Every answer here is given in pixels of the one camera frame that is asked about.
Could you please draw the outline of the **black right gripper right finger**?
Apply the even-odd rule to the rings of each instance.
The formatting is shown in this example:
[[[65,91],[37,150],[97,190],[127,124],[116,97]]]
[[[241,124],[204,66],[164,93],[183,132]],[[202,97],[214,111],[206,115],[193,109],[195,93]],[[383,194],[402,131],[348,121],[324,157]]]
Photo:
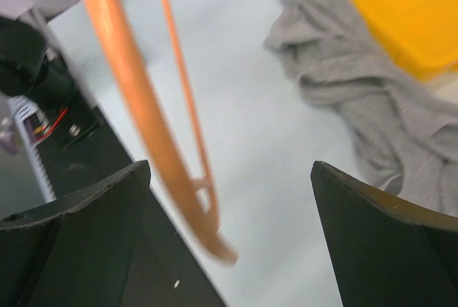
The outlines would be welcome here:
[[[313,194],[344,306],[456,306],[457,218],[316,161]]]

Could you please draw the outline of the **orange wire hanger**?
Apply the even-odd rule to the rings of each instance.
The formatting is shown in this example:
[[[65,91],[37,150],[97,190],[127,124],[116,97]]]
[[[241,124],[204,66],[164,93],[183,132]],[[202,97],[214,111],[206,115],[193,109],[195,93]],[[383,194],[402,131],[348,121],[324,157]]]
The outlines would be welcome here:
[[[219,235],[220,216],[210,162],[170,0],[161,0],[203,177],[190,178],[167,126],[120,0],[83,0],[100,44],[160,179],[207,252],[227,265],[238,254]]]

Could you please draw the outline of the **grey tank top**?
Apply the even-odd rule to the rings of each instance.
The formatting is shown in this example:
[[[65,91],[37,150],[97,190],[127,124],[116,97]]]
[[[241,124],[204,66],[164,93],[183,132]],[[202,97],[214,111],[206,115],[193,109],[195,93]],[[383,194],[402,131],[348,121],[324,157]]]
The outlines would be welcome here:
[[[350,0],[280,2],[265,45],[308,103],[347,124],[367,183],[456,215],[457,106],[398,68]]]

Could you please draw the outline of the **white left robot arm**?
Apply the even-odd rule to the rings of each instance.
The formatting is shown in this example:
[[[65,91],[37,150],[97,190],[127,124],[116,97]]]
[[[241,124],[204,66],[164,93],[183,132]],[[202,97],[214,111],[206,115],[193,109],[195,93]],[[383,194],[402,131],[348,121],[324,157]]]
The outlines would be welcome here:
[[[77,87],[66,64],[49,59],[49,42],[32,26],[1,17],[1,93],[25,96],[45,111],[68,105]]]

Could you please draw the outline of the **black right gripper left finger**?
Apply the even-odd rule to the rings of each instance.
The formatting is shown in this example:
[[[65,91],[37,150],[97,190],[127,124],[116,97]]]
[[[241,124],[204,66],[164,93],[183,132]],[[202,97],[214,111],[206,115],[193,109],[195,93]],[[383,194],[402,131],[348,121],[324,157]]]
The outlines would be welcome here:
[[[1,220],[2,306],[120,306],[150,186],[147,161]]]

